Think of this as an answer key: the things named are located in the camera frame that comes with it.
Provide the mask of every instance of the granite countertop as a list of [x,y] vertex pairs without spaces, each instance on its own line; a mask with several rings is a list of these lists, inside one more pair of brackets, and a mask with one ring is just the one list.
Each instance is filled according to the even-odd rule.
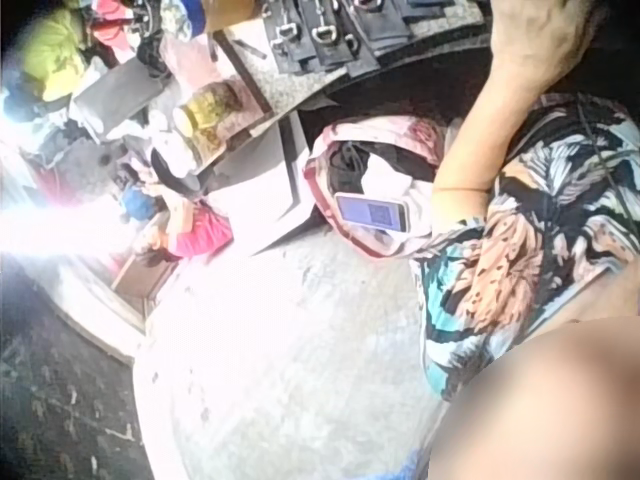
[[[421,20],[411,24],[410,28],[414,35],[413,43],[415,44],[420,40],[437,34],[483,24],[482,13],[474,2],[456,0],[455,5],[445,7],[445,17]],[[324,90],[347,75],[346,67],[341,67],[330,73],[309,73],[302,76],[280,74],[269,48],[262,19],[254,19],[235,25],[226,30],[226,34],[229,39],[242,39],[268,56],[267,59],[262,60],[234,44],[240,59],[244,62],[247,70],[273,110],[273,116],[270,120],[252,130],[253,136],[263,132],[274,121],[294,110],[315,93]],[[416,51],[416,49],[403,46],[396,52],[384,54],[381,60],[384,60],[387,56],[394,56],[392,64],[407,63],[407,57],[420,56],[420,53],[424,53],[424,49],[420,52],[419,49]]]

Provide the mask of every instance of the pink clothing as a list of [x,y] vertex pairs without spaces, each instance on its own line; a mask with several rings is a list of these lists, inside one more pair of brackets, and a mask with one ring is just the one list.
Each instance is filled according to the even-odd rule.
[[178,257],[191,258],[215,253],[233,239],[229,221],[206,208],[197,208],[193,214],[190,232],[169,236],[167,250]]
[[[96,0],[93,4],[93,10],[99,13],[105,20],[128,18],[130,11],[117,0]],[[120,63],[124,63],[130,58],[135,57],[135,52],[133,48],[131,48],[127,34],[124,33],[122,27],[112,27],[94,31],[93,36],[96,37],[100,43],[111,47]]]

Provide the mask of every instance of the dark tiled floor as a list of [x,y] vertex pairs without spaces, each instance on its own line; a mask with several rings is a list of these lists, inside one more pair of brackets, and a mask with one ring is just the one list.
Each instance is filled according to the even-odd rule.
[[1,278],[3,470],[24,479],[151,479],[131,368],[64,323],[11,259]]

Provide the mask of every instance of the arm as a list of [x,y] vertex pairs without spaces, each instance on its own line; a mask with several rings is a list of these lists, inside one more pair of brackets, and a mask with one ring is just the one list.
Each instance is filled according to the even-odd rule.
[[161,196],[169,209],[167,235],[188,233],[193,229],[193,203],[160,183],[145,185],[142,191],[152,197]]
[[186,198],[180,198],[179,201],[169,205],[170,217],[167,225],[167,235],[189,233],[193,230],[194,212],[195,207],[193,203]]
[[603,12],[593,0],[494,0],[491,73],[445,155],[433,191],[434,231],[484,216],[513,135],[538,96],[582,58]]
[[465,218],[485,215],[489,189],[507,147],[537,98],[535,89],[514,85],[502,71],[492,70],[436,175],[436,233]]

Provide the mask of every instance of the person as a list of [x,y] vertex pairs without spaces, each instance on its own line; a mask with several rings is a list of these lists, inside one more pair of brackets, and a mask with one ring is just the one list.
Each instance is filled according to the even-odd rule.
[[134,252],[143,265],[152,268],[161,262],[213,254],[233,239],[229,221],[208,206],[181,197],[164,185],[148,185],[144,191],[162,196],[169,208],[166,227],[148,226],[136,240]]
[[[545,333],[607,319],[589,339],[603,349],[604,333],[622,342],[640,322],[640,131],[612,101],[543,95],[579,63],[606,13],[592,0],[494,0],[492,8],[490,73],[437,171],[433,237],[412,261],[423,365],[446,401]],[[498,362],[511,365],[509,381],[478,400],[491,415],[460,423],[464,448],[440,455],[430,480],[638,478],[589,470],[597,466],[589,458],[612,455],[603,412],[617,405],[620,383],[608,383],[606,369],[596,374],[602,367],[572,342],[559,345],[564,354],[530,349],[527,362],[508,363],[511,353]],[[574,387],[580,395],[570,395]],[[567,399],[586,406],[572,410]],[[635,405],[628,420],[640,415]],[[580,419],[593,428],[578,429]],[[561,422],[571,435],[561,435]],[[422,456],[420,479],[430,472],[430,453]]]
[[120,217],[122,223],[129,223],[131,219],[139,222],[149,221],[167,209],[161,197],[152,197],[144,193],[145,182],[131,164],[123,161],[114,162],[109,153],[102,155],[98,164],[109,170],[109,178],[115,185],[113,196],[124,210]]
[[461,391],[416,479],[640,478],[640,322],[566,324]]

